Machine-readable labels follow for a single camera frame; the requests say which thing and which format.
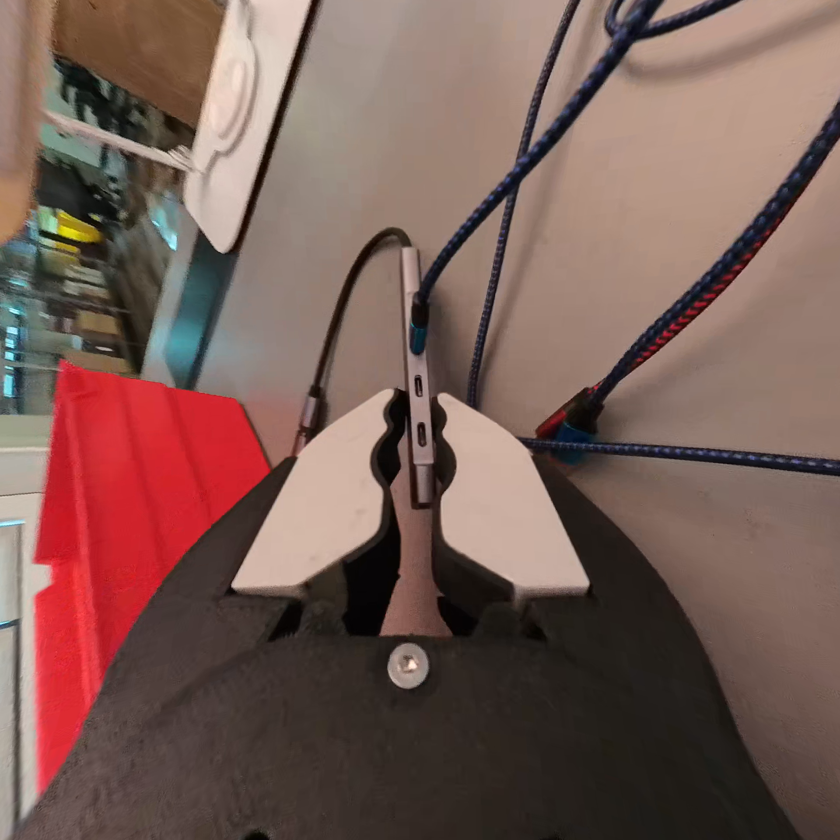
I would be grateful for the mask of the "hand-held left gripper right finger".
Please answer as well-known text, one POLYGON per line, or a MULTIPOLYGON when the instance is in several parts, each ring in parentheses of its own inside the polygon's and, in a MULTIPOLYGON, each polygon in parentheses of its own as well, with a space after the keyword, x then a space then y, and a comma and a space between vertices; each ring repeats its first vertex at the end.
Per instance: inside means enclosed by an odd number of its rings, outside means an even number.
POLYGON ((521 623, 536 602, 588 596, 590 578, 526 446, 447 393, 433 399, 432 421, 431 561, 449 632, 472 635, 497 606, 521 623))

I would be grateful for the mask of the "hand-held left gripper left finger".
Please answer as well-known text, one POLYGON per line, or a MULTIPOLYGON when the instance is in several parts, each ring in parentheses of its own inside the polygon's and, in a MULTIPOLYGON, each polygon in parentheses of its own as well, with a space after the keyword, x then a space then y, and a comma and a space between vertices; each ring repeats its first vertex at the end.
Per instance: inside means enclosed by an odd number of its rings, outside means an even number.
POLYGON ((320 433, 289 467, 232 589, 336 607, 346 631, 378 636, 400 578, 392 496, 407 398, 385 389, 320 433))

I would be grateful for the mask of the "grey usb hub with cable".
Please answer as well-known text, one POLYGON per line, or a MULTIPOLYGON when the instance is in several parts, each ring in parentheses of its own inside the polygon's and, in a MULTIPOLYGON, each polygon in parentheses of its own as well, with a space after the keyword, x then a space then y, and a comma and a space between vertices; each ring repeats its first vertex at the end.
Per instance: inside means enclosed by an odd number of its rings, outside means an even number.
POLYGON ((436 492, 432 388, 426 353, 429 313, 428 306, 418 300, 421 284, 418 250, 408 234, 399 227, 386 227, 374 234, 356 256, 342 284, 303 403, 291 454, 298 455, 319 433, 324 407, 324 383, 352 292, 371 257, 382 246, 390 243, 398 244, 401 249, 402 346, 408 400, 406 425, 411 501, 414 509, 428 509, 433 505, 436 492))

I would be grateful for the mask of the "red plastic organizer box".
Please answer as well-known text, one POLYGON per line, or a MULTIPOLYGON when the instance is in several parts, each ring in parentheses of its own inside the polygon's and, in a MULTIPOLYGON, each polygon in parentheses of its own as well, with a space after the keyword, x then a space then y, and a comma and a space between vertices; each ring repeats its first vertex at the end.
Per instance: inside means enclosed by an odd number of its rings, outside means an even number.
POLYGON ((236 400, 59 366, 34 563, 37 793, 119 647, 199 537, 269 473, 236 400))

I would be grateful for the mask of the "white cabinet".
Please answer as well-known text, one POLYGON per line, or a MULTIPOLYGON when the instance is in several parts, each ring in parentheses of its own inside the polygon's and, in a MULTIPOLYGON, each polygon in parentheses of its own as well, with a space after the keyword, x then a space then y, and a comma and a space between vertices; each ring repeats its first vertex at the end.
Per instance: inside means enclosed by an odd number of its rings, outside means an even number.
POLYGON ((2 416, 1 829, 9 838, 35 805, 38 723, 35 597, 50 572, 35 563, 50 418, 2 416))

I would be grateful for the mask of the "yellow box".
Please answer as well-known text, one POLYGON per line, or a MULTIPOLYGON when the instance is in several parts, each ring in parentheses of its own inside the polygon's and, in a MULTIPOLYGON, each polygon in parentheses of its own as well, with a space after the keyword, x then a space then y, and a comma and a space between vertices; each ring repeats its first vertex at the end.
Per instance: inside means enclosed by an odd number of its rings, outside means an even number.
POLYGON ((67 212, 39 205, 36 211, 38 240, 43 245, 74 256, 97 255, 105 237, 102 231, 67 212))

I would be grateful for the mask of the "white flat board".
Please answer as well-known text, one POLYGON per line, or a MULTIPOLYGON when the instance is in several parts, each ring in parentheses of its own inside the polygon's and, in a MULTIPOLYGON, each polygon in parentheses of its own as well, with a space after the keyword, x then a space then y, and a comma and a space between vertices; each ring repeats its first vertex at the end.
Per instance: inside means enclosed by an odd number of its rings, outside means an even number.
POLYGON ((43 108, 61 133, 183 172, 183 201, 211 246, 238 246, 318 2, 228 2, 191 148, 163 151, 43 108))

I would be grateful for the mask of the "tan wooden object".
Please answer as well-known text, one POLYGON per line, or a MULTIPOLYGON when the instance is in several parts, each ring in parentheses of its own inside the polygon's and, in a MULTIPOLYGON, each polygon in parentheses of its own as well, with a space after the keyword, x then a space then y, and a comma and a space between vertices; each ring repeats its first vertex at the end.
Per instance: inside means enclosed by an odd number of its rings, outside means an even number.
POLYGON ((52 46, 194 129, 223 20, 215 1, 58 1, 52 46))

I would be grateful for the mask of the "pale beige object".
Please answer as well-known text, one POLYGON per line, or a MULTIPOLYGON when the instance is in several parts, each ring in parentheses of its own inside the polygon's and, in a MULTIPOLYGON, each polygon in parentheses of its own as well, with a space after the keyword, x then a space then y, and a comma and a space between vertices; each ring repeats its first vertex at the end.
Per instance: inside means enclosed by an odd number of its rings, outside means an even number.
POLYGON ((35 190, 53 1, 1 2, 1 244, 22 226, 35 190))

